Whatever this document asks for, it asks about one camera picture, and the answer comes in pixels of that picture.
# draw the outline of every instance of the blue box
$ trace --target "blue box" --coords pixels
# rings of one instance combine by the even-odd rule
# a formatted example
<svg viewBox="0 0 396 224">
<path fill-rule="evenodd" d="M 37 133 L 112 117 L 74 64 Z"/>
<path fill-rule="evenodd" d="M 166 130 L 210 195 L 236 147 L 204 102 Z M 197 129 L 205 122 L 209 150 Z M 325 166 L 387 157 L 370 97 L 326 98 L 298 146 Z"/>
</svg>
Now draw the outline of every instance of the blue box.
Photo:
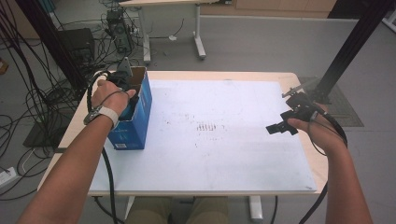
<svg viewBox="0 0 396 224">
<path fill-rule="evenodd" d="M 146 143 L 152 102 L 149 77 L 146 67 L 132 67 L 131 69 L 133 76 L 129 82 L 136 86 L 138 100 L 134 109 L 130 102 L 120 116 L 117 127 L 108 134 L 108 139 L 116 150 L 144 149 Z"/>
</svg>

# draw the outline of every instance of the wire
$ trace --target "wire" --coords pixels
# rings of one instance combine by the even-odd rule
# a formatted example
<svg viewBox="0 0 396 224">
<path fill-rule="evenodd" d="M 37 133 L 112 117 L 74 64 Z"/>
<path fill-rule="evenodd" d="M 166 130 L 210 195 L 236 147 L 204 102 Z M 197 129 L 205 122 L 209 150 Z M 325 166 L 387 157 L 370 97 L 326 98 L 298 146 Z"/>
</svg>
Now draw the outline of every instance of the wire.
<svg viewBox="0 0 396 224">
<path fill-rule="evenodd" d="M 87 89 L 87 108 L 88 108 L 88 112 L 92 111 L 91 98 L 92 98 L 92 86 L 93 86 L 93 83 L 95 83 L 96 79 L 99 78 L 100 76 L 102 76 L 104 73 L 109 74 L 108 71 L 97 72 L 95 74 L 95 76 L 93 77 L 92 82 L 88 86 L 88 89 Z M 113 172 L 112 172 L 112 169 L 111 169 L 110 160 L 108 159 L 108 156 L 107 156 L 107 153 L 106 153 L 106 149 L 104 147 L 102 149 L 102 156 L 103 156 L 103 159 L 105 161 L 105 165 L 106 165 L 106 169 L 107 169 L 107 175 L 108 175 L 108 182 L 109 182 L 109 186 L 110 186 L 111 214 L 112 214 L 112 217 L 113 217 L 114 224 L 118 224 L 117 213 L 116 213 L 116 200 L 115 200 L 115 194 L 114 194 Z"/>
<path fill-rule="evenodd" d="M 314 146 L 314 148 L 322 155 L 325 155 L 324 153 L 320 152 L 317 147 L 315 146 L 313 140 L 312 140 L 312 136 L 310 134 L 310 124 L 312 122 L 315 122 L 317 124 L 319 124 L 320 126 L 332 131 L 333 133 L 335 133 L 337 136 L 339 136 L 344 144 L 347 146 L 347 136 L 343 130 L 343 128 L 341 127 L 341 125 L 330 115 L 328 114 L 326 111 L 324 111 L 323 109 L 321 109 L 318 106 L 315 106 L 315 108 L 317 109 L 317 111 L 319 112 L 319 114 L 325 118 L 327 121 L 330 122 L 330 124 L 334 127 L 335 131 L 333 131 L 331 128 L 327 127 L 326 125 L 323 125 L 317 121 L 315 121 L 314 119 L 311 119 L 310 122 L 308 123 L 308 135 L 309 138 Z M 311 206 L 311 208 L 308 210 L 308 212 L 304 215 L 304 217 L 300 220 L 299 224 L 304 224 L 311 216 L 312 214 L 314 214 L 314 212 L 318 209 L 318 207 L 320 206 L 320 204 L 323 202 L 324 197 L 326 196 L 328 191 L 328 182 L 326 182 L 325 186 L 323 187 L 322 192 L 319 194 L 317 200 L 315 201 L 315 203 Z"/>
<path fill-rule="evenodd" d="M 93 198 L 94 198 L 95 202 L 97 203 L 97 205 L 102 209 L 103 212 L 105 212 L 108 216 L 113 217 L 113 215 L 112 215 L 109 211 L 107 211 L 107 210 L 102 206 L 102 204 L 101 204 L 100 201 L 99 201 L 99 197 L 98 197 L 98 196 L 93 196 Z M 124 223 L 124 222 L 123 222 L 121 219 L 119 219 L 118 217 L 117 217 L 117 221 L 118 221 L 119 223 L 121 223 L 121 224 Z"/>
<path fill-rule="evenodd" d="M 276 218 L 276 212 L 277 212 L 277 195 L 275 196 L 275 207 L 274 207 L 274 213 L 271 218 L 271 224 L 275 223 L 275 218 Z"/>
<path fill-rule="evenodd" d="M 23 155 L 20 157 L 20 159 L 18 160 L 18 163 L 17 163 L 17 174 L 18 175 L 22 175 L 22 176 L 24 176 L 24 177 L 33 177 L 33 176 L 36 176 L 36 175 L 40 175 L 40 174 L 42 174 L 43 172 L 45 172 L 46 170 L 47 170 L 47 167 L 46 168 L 44 168 L 43 170 L 41 170 L 41 171 L 39 171 L 39 172 L 37 172 L 37 173 L 35 173 L 35 174 L 33 174 L 33 175 L 28 175 L 27 174 L 27 172 L 25 172 L 24 174 L 22 174 L 21 173 L 21 171 L 20 171 L 20 166 L 21 166 L 21 161 L 22 161 L 22 159 L 23 159 L 23 157 L 29 152 L 30 150 L 28 150 L 28 151 L 26 151 L 25 153 L 23 153 Z M 46 157 L 46 158 L 43 158 L 43 159 L 40 159 L 40 161 L 43 161 L 43 160 L 46 160 L 46 159 L 49 159 L 50 157 Z"/>
<path fill-rule="evenodd" d="M 22 164 L 22 169 L 23 171 L 26 173 L 25 169 L 24 169 L 24 164 L 30 159 L 30 157 L 32 156 L 32 154 L 35 152 L 35 148 L 33 148 L 32 152 L 29 154 L 29 156 L 27 157 L 26 161 L 23 162 Z"/>
<path fill-rule="evenodd" d="M 178 28 L 178 30 L 173 35 L 177 35 L 178 32 L 180 32 L 181 28 L 183 28 L 183 24 L 184 24 L 184 19 L 181 21 L 180 28 Z M 164 39 L 164 38 L 169 38 L 169 36 L 154 36 L 154 37 L 150 37 L 150 39 Z"/>
<path fill-rule="evenodd" d="M 25 196 L 28 196 L 29 194 L 32 194 L 32 193 L 34 193 L 34 192 L 36 192 L 36 191 L 37 191 L 37 189 L 34 189 L 34 190 L 30 191 L 30 192 L 27 192 L 27 193 L 25 193 L 25 194 L 22 194 L 21 196 L 15 197 L 15 198 L 0 199 L 0 202 L 17 200 L 17 199 L 19 199 L 19 198 L 23 198 L 23 197 L 25 197 Z"/>
<path fill-rule="evenodd" d="M 11 172 L 8 169 L 5 169 L 3 167 L 0 166 L 0 169 L 2 169 L 3 171 L 5 171 L 7 174 L 10 174 Z"/>
<path fill-rule="evenodd" d="M 7 189 L 6 191 L 4 191 L 4 192 L 2 192 L 2 193 L 0 193 L 0 196 L 3 196 L 3 195 L 5 195 L 5 194 L 7 194 L 8 192 L 10 192 L 12 189 L 14 189 L 15 188 L 15 186 L 17 186 L 25 177 L 28 177 L 28 176 L 26 176 L 30 171 L 32 171 L 38 164 L 40 164 L 42 161 L 44 161 L 44 160 L 41 160 L 41 161 L 39 161 L 38 163 L 36 163 L 34 166 L 32 166 L 27 172 L 26 172 L 26 174 L 25 175 L 22 175 L 21 176 L 21 178 L 12 186 L 12 187 L 10 187 L 9 189 Z"/>
</svg>

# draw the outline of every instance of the hand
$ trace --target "hand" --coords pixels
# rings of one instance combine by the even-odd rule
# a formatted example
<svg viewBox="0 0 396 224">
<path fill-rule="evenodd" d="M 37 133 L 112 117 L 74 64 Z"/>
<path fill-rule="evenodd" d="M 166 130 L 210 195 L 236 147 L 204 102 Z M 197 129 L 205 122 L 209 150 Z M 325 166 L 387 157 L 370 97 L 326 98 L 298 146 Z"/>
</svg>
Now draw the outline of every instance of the hand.
<svg viewBox="0 0 396 224">
<path fill-rule="evenodd" d="M 326 106 L 319 104 L 317 105 L 327 111 Z M 341 136 L 338 135 L 330 122 L 321 115 L 318 115 L 315 118 L 315 121 L 311 122 L 304 122 L 299 119 L 288 119 L 288 124 L 296 129 L 308 133 L 312 138 L 312 141 L 318 147 L 322 148 L 326 154 L 332 153 L 340 147 L 345 147 Z"/>
<path fill-rule="evenodd" d="M 91 98 L 92 106 L 97 107 L 102 103 L 103 106 L 114 110 L 118 115 L 126 108 L 129 99 L 136 94 L 135 90 L 120 91 L 114 83 L 103 79 L 99 79 L 97 84 L 98 88 Z"/>
</svg>

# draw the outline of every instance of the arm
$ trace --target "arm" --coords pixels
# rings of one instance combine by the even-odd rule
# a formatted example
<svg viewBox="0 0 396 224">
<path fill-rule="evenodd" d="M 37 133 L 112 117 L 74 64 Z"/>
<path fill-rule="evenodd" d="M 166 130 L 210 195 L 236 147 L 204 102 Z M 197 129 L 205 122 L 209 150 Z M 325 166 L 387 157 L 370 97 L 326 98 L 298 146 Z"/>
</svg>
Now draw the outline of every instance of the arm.
<svg viewBox="0 0 396 224">
<path fill-rule="evenodd" d="M 99 105 L 119 89 L 99 80 L 92 105 Z M 120 115 L 135 91 L 119 92 L 103 102 Z M 98 165 L 103 145 L 113 125 L 107 116 L 89 123 L 56 162 L 40 191 L 22 213 L 19 223 L 77 223 Z"/>
<path fill-rule="evenodd" d="M 317 122 L 334 131 L 330 122 L 322 116 L 311 123 L 298 119 L 288 120 L 291 126 L 306 133 L 310 126 L 309 133 L 313 141 L 327 155 L 329 180 L 326 223 L 373 223 L 347 147 L 340 136 Z"/>
</svg>

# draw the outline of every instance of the white tabletop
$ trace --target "white tabletop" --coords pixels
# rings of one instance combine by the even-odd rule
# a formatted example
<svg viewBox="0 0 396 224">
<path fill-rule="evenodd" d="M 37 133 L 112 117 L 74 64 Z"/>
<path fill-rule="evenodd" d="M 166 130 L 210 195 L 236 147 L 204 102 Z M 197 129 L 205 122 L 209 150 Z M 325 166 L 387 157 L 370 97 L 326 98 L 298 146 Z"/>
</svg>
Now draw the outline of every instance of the white tabletop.
<svg viewBox="0 0 396 224">
<path fill-rule="evenodd" d="M 118 194 L 263 195 L 322 189 L 326 159 L 312 153 L 306 136 L 265 130 L 288 110 L 280 94 L 288 89 L 285 81 L 298 84 L 294 74 L 148 71 L 148 77 L 153 105 L 146 148 L 116 151 L 105 144 Z M 82 103 L 60 147 L 83 128 Z M 103 161 L 90 194 L 108 194 Z"/>
</svg>

